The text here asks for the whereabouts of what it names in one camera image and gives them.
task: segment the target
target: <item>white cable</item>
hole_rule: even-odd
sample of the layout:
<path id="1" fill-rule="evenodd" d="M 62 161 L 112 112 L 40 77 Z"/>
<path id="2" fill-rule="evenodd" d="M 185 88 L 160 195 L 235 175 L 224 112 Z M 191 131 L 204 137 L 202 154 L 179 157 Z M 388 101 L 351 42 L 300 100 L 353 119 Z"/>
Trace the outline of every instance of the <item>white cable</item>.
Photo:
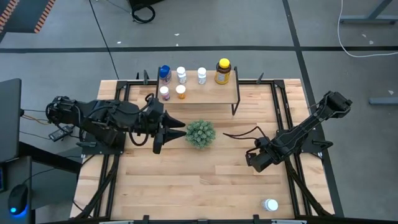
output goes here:
<path id="1" fill-rule="evenodd" d="M 389 54 L 373 54 L 373 55 L 361 55 L 361 56 L 357 56 L 357 55 L 352 55 L 350 53 L 348 53 L 348 51 L 344 48 L 343 44 L 341 43 L 341 39 L 340 39 L 340 19 L 341 19 L 341 15 L 343 13 L 343 0 L 341 0 L 341 11 L 340 11 L 340 16 L 338 17 L 338 21 L 337 21 L 337 36 L 338 36 L 338 42 L 340 43 L 341 48 L 351 57 L 356 57 L 356 58 L 364 58 L 364 57 L 375 57 L 375 56 L 390 56 L 390 55 L 395 55 L 398 54 L 398 52 L 394 52 L 394 53 L 389 53 Z"/>

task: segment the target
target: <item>white bottle cap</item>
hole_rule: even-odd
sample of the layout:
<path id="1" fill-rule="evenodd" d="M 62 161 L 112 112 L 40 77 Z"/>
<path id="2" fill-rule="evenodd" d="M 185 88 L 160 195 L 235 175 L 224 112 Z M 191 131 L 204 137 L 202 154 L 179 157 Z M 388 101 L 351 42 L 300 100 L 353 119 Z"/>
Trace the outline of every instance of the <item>white bottle cap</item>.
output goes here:
<path id="1" fill-rule="evenodd" d="M 164 95 L 164 94 L 167 94 L 169 92 L 169 88 L 167 88 L 167 86 L 162 86 L 159 91 L 160 91 L 161 94 Z"/>
<path id="2" fill-rule="evenodd" d="M 175 91 L 176 91 L 178 94 L 185 93 L 185 86 L 183 86 L 183 85 L 178 85 L 178 86 L 175 88 Z"/>
<path id="3" fill-rule="evenodd" d="M 270 212 L 274 212 L 278 209 L 278 202 L 274 199 L 267 199 L 265 201 L 262 202 L 262 206 L 270 211 Z"/>
<path id="4" fill-rule="evenodd" d="M 206 69 L 203 68 L 203 67 L 202 67 L 202 68 L 199 68 L 199 69 L 198 69 L 198 74 L 199 74 L 199 75 L 206 75 Z"/>
<path id="5" fill-rule="evenodd" d="M 184 73 L 185 73 L 185 68 L 184 68 L 184 67 L 178 67 L 178 68 L 177 68 L 177 73 L 178 73 L 179 75 L 184 74 Z"/>

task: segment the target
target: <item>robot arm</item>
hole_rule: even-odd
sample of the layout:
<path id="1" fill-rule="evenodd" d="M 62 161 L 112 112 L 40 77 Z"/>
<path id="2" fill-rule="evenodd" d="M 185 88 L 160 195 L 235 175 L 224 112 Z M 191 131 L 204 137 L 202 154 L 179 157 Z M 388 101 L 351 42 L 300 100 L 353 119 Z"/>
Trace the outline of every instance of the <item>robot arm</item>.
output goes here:
<path id="1" fill-rule="evenodd" d="M 71 100 L 67 96 L 55 97 L 46 107 L 46 116 L 58 128 L 60 123 L 80 128 L 79 139 L 83 142 L 83 131 L 92 134 L 99 142 L 110 148 L 116 147 L 116 136 L 129 133 L 133 144 L 142 146 L 151 136 L 153 151 L 160 153 L 168 141 L 184 136 L 183 131 L 171 128 L 185 126 L 166 112 L 164 105 L 151 93 L 145 98 L 147 104 L 139 109 L 135 104 L 119 100 L 94 100 L 88 103 Z M 142 143 L 136 143 L 131 133 L 145 134 Z"/>
<path id="2" fill-rule="evenodd" d="M 340 93 L 329 91 L 323 96 L 323 99 L 318 103 L 317 110 L 311 116 L 290 130 L 278 131 L 276 137 L 272 140 L 265 136 L 259 127 L 255 127 L 253 130 L 259 129 L 263 137 L 256 139 L 254 141 L 256 147 L 246 153 L 248 164 L 253 166 L 256 171 L 261 172 L 271 164 L 281 163 L 300 149 L 303 141 L 313 128 L 329 118 L 344 117 L 350 111 L 351 104 L 352 101 L 347 100 Z M 260 149 L 258 155 L 249 153 L 255 149 Z"/>

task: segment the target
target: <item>computer mouse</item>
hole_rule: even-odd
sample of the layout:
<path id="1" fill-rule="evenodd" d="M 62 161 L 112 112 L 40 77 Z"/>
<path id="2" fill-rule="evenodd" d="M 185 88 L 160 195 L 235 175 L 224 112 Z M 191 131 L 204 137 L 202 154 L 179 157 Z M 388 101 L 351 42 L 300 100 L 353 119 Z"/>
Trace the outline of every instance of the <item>computer mouse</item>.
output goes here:
<path id="1" fill-rule="evenodd" d="M 19 184 L 11 190 L 8 198 L 8 210 L 11 215 L 19 215 L 25 210 L 28 191 L 25 184 Z"/>

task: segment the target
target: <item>gray floor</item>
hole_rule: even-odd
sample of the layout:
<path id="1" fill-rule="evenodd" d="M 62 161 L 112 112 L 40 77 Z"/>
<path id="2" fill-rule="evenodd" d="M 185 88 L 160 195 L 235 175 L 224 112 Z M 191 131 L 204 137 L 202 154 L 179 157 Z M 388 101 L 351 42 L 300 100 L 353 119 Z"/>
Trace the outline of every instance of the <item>gray floor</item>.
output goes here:
<path id="1" fill-rule="evenodd" d="M 128 9 L 125 0 L 111 1 Z M 339 0 L 289 0 L 289 4 L 302 46 L 338 46 Z M 375 4 L 372 0 L 345 0 L 344 14 L 365 14 Z M 279 0 L 166 0 L 154 6 L 157 17 L 151 24 L 133 23 L 128 13 L 104 0 L 93 1 L 93 5 L 110 47 L 293 45 Z M 387 12 L 398 14 L 398 1 Z M 398 45 L 398 25 L 344 25 L 341 38 L 345 45 Z M 0 48 L 66 47 L 104 47 L 87 0 L 57 0 L 39 34 L 7 34 L 0 43 Z M 370 96 L 390 96 L 389 90 L 395 92 L 393 96 L 398 94 L 398 55 L 303 54 L 317 100 L 335 90 L 354 102 L 347 117 L 323 125 L 326 138 L 335 143 L 330 155 L 345 215 L 398 220 L 398 108 L 368 105 Z M 221 57 L 238 66 L 241 78 L 257 78 L 262 72 L 264 78 L 301 78 L 295 52 L 124 52 L 113 53 L 113 57 L 122 79 L 134 78 L 143 69 L 155 78 L 156 68 L 162 64 L 212 67 Z M 0 68 L 0 80 L 22 79 L 22 107 L 37 110 L 57 95 L 92 100 L 100 80 L 115 79 L 106 53 L 0 54 Z M 21 130 L 46 136 L 55 127 L 23 120 Z M 79 154 L 78 149 L 69 151 L 75 146 L 74 139 L 52 143 L 25 134 L 21 139 L 66 156 Z M 34 172 L 44 169 L 35 166 Z M 44 184 L 53 178 L 57 178 L 56 184 Z M 75 176 L 53 171 L 35 177 L 33 183 L 38 189 L 36 198 L 42 198 L 36 205 L 52 203 L 37 210 L 38 223 L 65 220 L 72 206 Z M 46 198 L 46 189 L 57 189 L 59 198 Z"/>

